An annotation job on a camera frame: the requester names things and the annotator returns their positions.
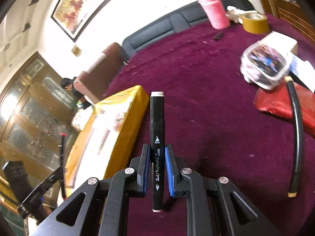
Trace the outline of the white cloth glove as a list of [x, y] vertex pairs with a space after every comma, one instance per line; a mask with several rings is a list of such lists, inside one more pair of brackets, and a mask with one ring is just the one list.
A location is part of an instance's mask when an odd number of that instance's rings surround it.
[[227, 7], [226, 16], [229, 18], [229, 21], [233, 21], [234, 23], [243, 24], [241, 17], [242, 17], [242, 15], [244, 15], [246, 13], [257, 13], [257, 11], [256, 10], [244, 11], [244, 10], [240, 10], [240, 9], [238, 9], [232, 5], [229, 5]]

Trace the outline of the black marker white caps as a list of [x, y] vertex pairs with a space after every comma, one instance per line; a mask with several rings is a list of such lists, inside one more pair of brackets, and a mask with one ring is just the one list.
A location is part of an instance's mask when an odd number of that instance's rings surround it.
[[152, 211], [163, 209], [165, 167], [164, 92], [154, 91], [150, 96], [150, 153], [152, 164]]

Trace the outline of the wooden glass door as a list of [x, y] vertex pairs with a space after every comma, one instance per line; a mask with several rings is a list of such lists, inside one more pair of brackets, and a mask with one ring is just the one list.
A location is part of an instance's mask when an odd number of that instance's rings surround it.
[[35, 52], [1, 93], [1, 165], [22, 161], [33, 187], [59, 166], [60, 134], [66, 134], [66, 154], [78, 135], [71, 126], [75, 100], [60, 81]]

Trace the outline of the seated person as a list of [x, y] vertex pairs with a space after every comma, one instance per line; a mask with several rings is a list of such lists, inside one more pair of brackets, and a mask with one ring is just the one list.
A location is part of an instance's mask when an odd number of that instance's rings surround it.
[[73, 96], [75, 96], [75, 98], [81, 102], [81, 104], [83, 105], [83, 109], [88, 108], [89, 106], [91, 106], [91, 103], [89, 101], [87, 101], [84, 97], [84, 95], [82, 93], [80, 93], [79, 91], [77, 91], [74, 87], [74, 81], [75, 81], [76, 77], [74, 77], [73, 79], [70, 78], [63, 78], [61, 80], [61, 87], [63, 89], [66, 89], [68, 91], [71, 91]]

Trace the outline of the black pen gold ends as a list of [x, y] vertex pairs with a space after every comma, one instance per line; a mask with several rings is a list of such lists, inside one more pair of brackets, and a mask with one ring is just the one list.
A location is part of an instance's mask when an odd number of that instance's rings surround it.
[[291, 76], [284, 78], [286, 83], [288, 95], [290, 98], [290, 104], [293, 114], [293, 125], [294, 125], [294, 160], [292, 176], [290, 180], [290, 186], [288, 191], [288, 197], [294, 198], [297, 196], [299, 182], [301, 178], [301, 172], [303, 168], [304, 160], [304, 127], [303, 117], [301, 111], [301, 105], [298, 99], [298, 94], [295, 89], [294, 81]]

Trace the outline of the small black clip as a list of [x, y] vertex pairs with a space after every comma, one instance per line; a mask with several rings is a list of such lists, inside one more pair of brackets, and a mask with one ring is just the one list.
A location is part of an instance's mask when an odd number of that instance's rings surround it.
[[218, 32], [212, 39], [214, 41], [221, 40], [225, 36], [225, 33], [223, 31]]

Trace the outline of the framed painting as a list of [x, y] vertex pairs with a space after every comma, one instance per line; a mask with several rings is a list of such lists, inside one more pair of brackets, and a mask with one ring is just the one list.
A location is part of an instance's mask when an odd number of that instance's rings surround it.
[[52, 19], [72, 41], [77, 41], [87, 25], [110, 1], [58, 0]]

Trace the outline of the blue white box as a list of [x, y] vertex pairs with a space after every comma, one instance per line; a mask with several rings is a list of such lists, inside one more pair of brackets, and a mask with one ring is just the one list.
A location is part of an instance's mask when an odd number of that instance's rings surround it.
[[294, 75], [295, 82], [314, 93], [315, 70], [309, 61], [303, 61], [296, 55], [293, 55], [292, 62], [290, 64], [290, 73]]

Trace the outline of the red foil packet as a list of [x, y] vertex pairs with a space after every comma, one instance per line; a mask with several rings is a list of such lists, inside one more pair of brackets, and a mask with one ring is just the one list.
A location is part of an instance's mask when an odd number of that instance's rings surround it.
[[[305, 132], [314, 137], [315, 135], [315, 96], [314, 93], [295, 83], [295, 90], [301, 106], [303, 127]], [[254, 99], [256, 108], [262, 112], [269, 112], [275, 116], [292, 120], [292, 108], [285, 83], [268, 91], [258, 88]]]

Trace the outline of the black leather sofa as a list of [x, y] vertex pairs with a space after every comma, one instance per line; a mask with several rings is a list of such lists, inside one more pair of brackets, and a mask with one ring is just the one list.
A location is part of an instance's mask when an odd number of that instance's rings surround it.
[[[255, 8], [249, 0], [221, 0], [224, 8], [229, 5], [244, 11]], [[198, 2], [193, 2], [154, 22], [128, 36], [122, 43], [125, 54], [132, 58], [137, 52], [169, 35], [190, 29], [200, 23], [208, 22], [208, 17]]]

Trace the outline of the clear cartoon pencil case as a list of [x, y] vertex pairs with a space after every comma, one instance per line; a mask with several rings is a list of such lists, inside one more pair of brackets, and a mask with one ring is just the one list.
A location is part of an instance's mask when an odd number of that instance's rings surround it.
[[289, 75], [292, 59], [292, 52], [277, 50], [258, 41], [244, 50], [240, 72], [246, 82], [272, 90]]

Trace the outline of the small wall plaque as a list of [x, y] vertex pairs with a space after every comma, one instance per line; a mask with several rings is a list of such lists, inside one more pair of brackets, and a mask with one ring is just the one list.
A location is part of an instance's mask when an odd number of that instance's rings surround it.
[[82, 50], [77, 46], [74, 45], [73, 48], [71, 49], [71, 52], [76, 56], [79, 57], [82, 53]]

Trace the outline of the pink knitted bottle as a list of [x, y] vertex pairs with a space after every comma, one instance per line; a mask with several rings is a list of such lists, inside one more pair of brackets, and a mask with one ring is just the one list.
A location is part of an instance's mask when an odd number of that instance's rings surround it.
[[231, 25], [221, 0], [198, 0], [198, 3], [214, 29], [222, 30]]

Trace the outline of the white medicine box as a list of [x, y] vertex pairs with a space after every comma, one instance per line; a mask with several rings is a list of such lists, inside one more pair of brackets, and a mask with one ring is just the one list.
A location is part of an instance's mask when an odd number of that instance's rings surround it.
[[297, 40], [279, 32], [272, 31], [260, 41], [262, 44], [272, 47], [276, 50], [291, 52], [294, 55], [298, 55]]

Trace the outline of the yellow tape roll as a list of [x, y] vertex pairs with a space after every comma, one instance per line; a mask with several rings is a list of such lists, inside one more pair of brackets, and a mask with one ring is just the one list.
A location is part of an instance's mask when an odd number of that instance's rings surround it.
[[239, 20], [246, 32], [251, 34], [267, 34], [270, 32], [268, 18], [258, 12], [249, 12], [241, 15]]

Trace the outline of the yellow tray box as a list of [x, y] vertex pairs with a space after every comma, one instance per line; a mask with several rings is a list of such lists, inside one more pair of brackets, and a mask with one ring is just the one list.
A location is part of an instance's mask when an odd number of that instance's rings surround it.
[[68, 156], [66, 187], [77, 189], [90, 177], [103, 180], [127, 167], [148, 103], [136, 85], [95, 105]]

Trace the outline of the wooden cabinet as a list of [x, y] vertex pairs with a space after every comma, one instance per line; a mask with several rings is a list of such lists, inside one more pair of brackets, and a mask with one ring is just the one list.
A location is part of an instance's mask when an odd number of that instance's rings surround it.
[[314, 27], [306, 12], [293, 0], [260, 0], [265, 13], [289, 23], [314, 45]]

